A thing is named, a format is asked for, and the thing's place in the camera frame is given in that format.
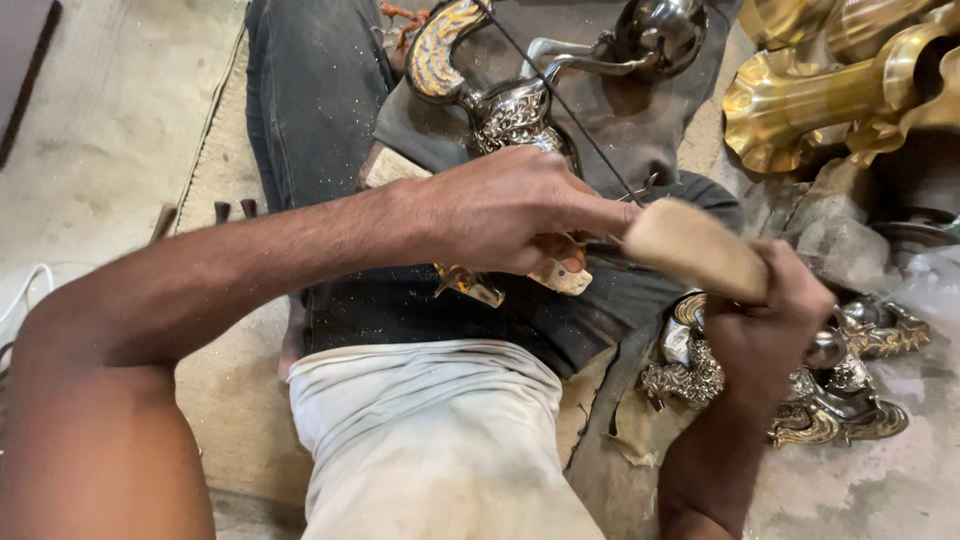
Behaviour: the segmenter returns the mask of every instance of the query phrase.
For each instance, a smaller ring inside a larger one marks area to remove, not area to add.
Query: cloth
[[[624,3],[503,0],[496,2],[496,9],[525,44],[536,36],[596,38],[612,26]],[[605,148],[612,145],[612,158],[621,171],[645,178],[658,170],[664,180],[676,181],[658,187],[651,199],[666,194],[685,199],[739,231],[741,212],[730,193],[707,178],[675,170],[677,146],[689,119],[712,93],[729,18],[739,6],[733,0],[708,3],[704,47],[676,79],[653,86],[629,83],[629,91],[621,91],[624,81],[571,70],[561,78],[560,90],[579,96],[569,100],[579,104],[576,107],[593,107],[583,110],[585,120],[592,116],[588,127]],[[356,192],[356,173],[375,136],[414,160],[424,160],[426,154],[417,155],[420,151],[442,158],[451,145],[467,151],[462,144],[465,125],[458,128],[450,110],[424,108],[418,100],[402,98],[402,82],[394,88],[374,28],[378,23],[374,0],[253,1],[247,18],[248,131],[271,211]],[[519,56],[488,28],[465,39],[454,64],[471,78],[495,82],[505,73],[517,73]],[[488,64],[493,72],[486,71]],[[423,122],[446,124],[428,133]],[[570,126],[567,130],[579,137]],[[421,144],[411,145],[415,140]],[[597,157],[588,147],[578,146],[588,172],[585,181],[605,196],[623,195],[622,187],[597,168]],[[443,158],[432,167],[439,172],[469,157]],[[372,209],[371,219],[375,216]],[[657,272],[619,270],[595,258],[588,263],[593,282],[577,297],[525,277],[493,274],[492,281],[506,292],[496,309],[454,291],[434,298],[440,281],[430,265],[374,269],[320,283],[305,295],[311,314],[304,332],[306,350],[499,339],[520,345],[568,378],[657,317],[685,290]]]
[[[603,538],[561,471],[560,380],[514,344],[347,347],[288,382],[306,540]]]

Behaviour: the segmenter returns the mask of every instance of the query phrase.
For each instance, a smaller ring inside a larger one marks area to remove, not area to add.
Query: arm
[[[254,308],[377,266],[529,272],[583,254],[559,233],[623,233],[558,156],[513,147],[432,179],[159,242],[71,282],[17,336],[4,538],[212,538],[197,446],[173,369]]]
[[[709,297],[705,334],[724,391],[670,445],[660,468],[663,538],[740,538],[766,431],[835,299],[785,242],[757,244],[771,269],[767,307]]]

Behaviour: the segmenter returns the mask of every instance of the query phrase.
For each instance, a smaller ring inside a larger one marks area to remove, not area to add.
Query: white cable
[[[10,307],[7,307],[7,310],[4,311],[3,316],[0,316],[0,323],[4,322],[7,319],[7,317],[9,317],[11,313],[13,313],[13,309],[16,307],[17,304],[20,303],[20,300],[27,296],[27,291],[30,290],[30,284],[34,282],[34,278],[36,278],[36,273],[39,272],[40,270],[42,270],[43,273],[46,274],[47,286],[49,287],[50,292],[53,292],[53,290],[56,288],[56,286],[54,285],[54,272],[46,264],[40,263],[37,266],[35,266],[34,269],[30,272],[30,275],[27,276],[27,281],[25,281],[23,283],[23,286],[20,287],[20,292],[16,293],[16,296],[13,297],[13,301],[10,302]],[[0,375],[3,375],[7,371],[7,369],[10,368],[11,355],[12,355],[12,352],[7,352],[6,354],[4,354],[4,357],[0,358]]]

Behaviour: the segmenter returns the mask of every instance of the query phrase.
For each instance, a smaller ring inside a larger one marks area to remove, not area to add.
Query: concrete floor
[[[254,197],[264,208],[240,112],[244,47],[231,60],[244,3],[63,4],[10,162],[0,170],[4,302],[35,262],[55,263],[58,282],[65,282],[142,245],[160,204],[176,201],[187,179],[193,182],[179,231],[212,223],[213,200]],[[737,66],[751,54],[752,43],[734,28],[717,92],[695,116],[680,165],[743,198],[747,232],[756,235],[779,184],[755,184],[731,165],[720,140],[719,107]],[[201,147],[221,82],[223,98]],[[178,399],[204,449],[208,480],[226,489],[211,494],[220,538],[297,538],[302,527],[299,505],[310,460],[296,443],[285,388],[274,371],[285,302],[245,318],[177,373]],[[0,339],[12,336],[15,325],[0,328]],[[949,537],[960,523],[952,512],[960,502],[955,366],[923,357],[875,364],[882,393],[904,406],[910,428],[849,449],[770,452],[746,536]],[[589,407],[594,384],[595,378],[581,381],[576,394],[568,386],[566,408]],[[656,481],[656,471],[649,479]],[[646,524],[652,517],[638,508],[622,519]],[[646,528],[612,537],[654,533]]]

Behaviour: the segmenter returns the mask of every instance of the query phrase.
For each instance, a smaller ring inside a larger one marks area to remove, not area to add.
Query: white cloth
[[[316,464],[305,540],[603,538],[557,456],[557,377],[495,340],[345,347],[290,368]]]

